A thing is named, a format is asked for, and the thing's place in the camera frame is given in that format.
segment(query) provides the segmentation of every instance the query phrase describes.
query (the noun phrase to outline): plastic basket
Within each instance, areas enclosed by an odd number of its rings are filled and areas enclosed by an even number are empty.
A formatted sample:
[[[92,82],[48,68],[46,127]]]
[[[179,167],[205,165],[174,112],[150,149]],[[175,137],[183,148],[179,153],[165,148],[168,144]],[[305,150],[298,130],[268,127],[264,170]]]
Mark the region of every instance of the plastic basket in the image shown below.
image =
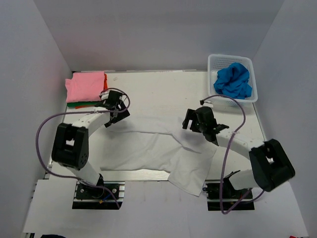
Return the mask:
[[[217,72],[223,68],[228,68],[232,63],[235,62],[243,64],[243,66],[248,69],[250,73],[249,85],[252,87],[251,97],[236,100],[242,105],[254,103],[258,100],[256,78],[254,76],[252,61],[247,57],[214,54],[210,55],[208,57],[208,94],[209,96],[217,94],[213,86],[217,80]],[[213,104],[236,105],[236,103],[232,100],[223,97],[210,98],[208,101],[211,101]]]

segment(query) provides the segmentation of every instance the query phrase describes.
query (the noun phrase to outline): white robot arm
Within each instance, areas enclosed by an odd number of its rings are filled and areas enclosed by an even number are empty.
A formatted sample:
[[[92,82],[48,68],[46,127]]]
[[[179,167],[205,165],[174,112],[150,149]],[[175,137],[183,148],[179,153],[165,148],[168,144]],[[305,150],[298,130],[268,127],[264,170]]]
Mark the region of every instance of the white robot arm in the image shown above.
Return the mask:
[[[210,107],[197,110],[188,109],[183,122],[183,129],[202,133],[207,141],[221,147],[227,147],[232,130],[223,124],[217,124]],[[277,186],[295,176],[295,170],[286,156],[281,144],[275,140],[263,142],[237,133],[230,149],[251,161],[251,170],[236,171],[224,178],[224,186],[229,190],[242,190],[260,187],[272,191]]]
[[[95,105],[96,113],[87,114],[74,123],[61,123],[57,127],[52,160],[72,171],[76,177],[92,185],[103,185],[104,180],[89,163],[89,137],[102,125],[108,127],[128,116],[122,101],[123,94],[110,90]],[[98,113],[105,109],[121,113]]]

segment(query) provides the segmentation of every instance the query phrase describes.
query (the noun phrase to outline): white cloth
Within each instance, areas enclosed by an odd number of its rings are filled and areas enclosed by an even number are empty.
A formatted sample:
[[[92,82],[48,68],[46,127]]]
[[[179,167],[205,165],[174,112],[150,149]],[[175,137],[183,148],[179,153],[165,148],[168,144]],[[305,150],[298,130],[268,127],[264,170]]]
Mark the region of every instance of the white cloth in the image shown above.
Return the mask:
[[[182,129],[180,117],[130,116],[107,128],[107,158],[100,169],[169,172],[168,181],[199,196],[216,146],[201,133]]]

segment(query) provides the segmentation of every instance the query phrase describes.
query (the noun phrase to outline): pink cloth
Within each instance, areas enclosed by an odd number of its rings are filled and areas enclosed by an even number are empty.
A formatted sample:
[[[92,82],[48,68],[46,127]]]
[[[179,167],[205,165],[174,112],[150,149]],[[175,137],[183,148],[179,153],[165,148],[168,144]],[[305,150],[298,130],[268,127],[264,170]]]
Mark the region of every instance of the pink cloth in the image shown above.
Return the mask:
[[[66,79],[67,103],[100,101],[99,94],[104,89],[103,71],[74,73],[72,79]]]

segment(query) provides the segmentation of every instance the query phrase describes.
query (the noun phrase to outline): white enclosure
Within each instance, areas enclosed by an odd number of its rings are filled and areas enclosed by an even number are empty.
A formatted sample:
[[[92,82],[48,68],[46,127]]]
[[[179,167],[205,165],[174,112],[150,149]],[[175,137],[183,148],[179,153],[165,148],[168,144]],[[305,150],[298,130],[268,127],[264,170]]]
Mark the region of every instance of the white enclosure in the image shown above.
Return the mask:
[[[262,129],[293,163],[292,189],[317,237],[316,42],[315,0],[1,1],[1,237],[20,237],[44,175],[35,133],[65,110],[71,71],[207,70],[210,54],[252,59]],[[61,120],[41,135],[45,162]]]

